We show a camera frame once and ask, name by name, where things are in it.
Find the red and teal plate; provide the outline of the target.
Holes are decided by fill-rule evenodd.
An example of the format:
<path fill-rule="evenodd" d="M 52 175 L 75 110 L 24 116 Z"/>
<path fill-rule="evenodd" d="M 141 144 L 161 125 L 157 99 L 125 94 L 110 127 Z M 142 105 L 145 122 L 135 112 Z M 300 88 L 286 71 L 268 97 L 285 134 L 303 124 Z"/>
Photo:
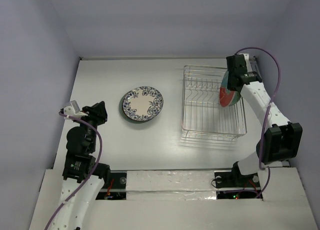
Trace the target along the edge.
<path fill-rule="evenodd" d="M 228 89 L 228 76 L 229 72 L 226 71 L 219 88 L 219 103 L 222 107 L 233 106 L 241 99 L 239 92 Z"/>

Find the blue floral white plate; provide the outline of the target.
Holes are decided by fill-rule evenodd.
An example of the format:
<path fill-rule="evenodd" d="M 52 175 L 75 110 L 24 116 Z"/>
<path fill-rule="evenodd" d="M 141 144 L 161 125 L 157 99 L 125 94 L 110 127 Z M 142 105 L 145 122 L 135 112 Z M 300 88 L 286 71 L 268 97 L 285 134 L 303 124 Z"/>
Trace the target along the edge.
<path fill-rule="evenodd" d="M 140 86 L 128 91 L 120 105 L 125 117 L 142 123 L 158 116 L 163 108 L 164 98 L 156 88 Z"/>

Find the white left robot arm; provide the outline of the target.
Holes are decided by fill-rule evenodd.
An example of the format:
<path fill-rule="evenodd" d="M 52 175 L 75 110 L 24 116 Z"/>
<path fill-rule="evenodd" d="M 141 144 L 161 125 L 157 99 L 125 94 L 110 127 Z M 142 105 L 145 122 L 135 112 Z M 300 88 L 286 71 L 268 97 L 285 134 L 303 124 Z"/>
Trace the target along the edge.
<path fill-rule="evenodd" d="M 89 211 L 102 187 L 109 185 L 111 170 L 100 163 L 102 151 L 94 157 L 96 146 L 102 146 L 98 126 L 108 120 L 105 102 L 80 108 L 75 100 L 68 102 L 59 115 L 78 123 L 66 135 L 66 156 L 58 207 L 46 229 L 83 229 Z"/>

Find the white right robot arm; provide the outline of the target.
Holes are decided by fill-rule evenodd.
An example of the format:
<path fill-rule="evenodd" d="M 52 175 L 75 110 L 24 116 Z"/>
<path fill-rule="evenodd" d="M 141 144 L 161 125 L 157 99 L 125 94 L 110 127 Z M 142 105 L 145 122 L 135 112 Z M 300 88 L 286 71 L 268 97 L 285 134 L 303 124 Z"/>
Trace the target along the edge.
<path fill-rule="evenodd" d="M 291 122 L 279 110 L 260 75 L 247 69 L 248 61 L 246 54 L 228 56 L 227 71 L 219 90 L 222 107 L 233 106 L 243 98 L 262 126 L 254 152 L 232 167 L 230 180 L 236 186 L 243 185 L 248 181 L 248 175 L 265 169 L 273 162 L 296 157 L 303 132 L 299 123 Z"/>

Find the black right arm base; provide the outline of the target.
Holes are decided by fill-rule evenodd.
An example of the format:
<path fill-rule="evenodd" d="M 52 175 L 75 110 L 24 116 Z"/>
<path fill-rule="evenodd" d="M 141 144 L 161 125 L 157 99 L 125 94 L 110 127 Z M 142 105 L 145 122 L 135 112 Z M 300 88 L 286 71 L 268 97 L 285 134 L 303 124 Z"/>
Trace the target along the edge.
<path fill-rule="evenodd" d="M 245 188 L 247 186 L 260 187 L 257 173 L 242 175 L 238 162 L 234 163 L 230 171 L 216 171 L 211 185 L 219 188 Z"/>

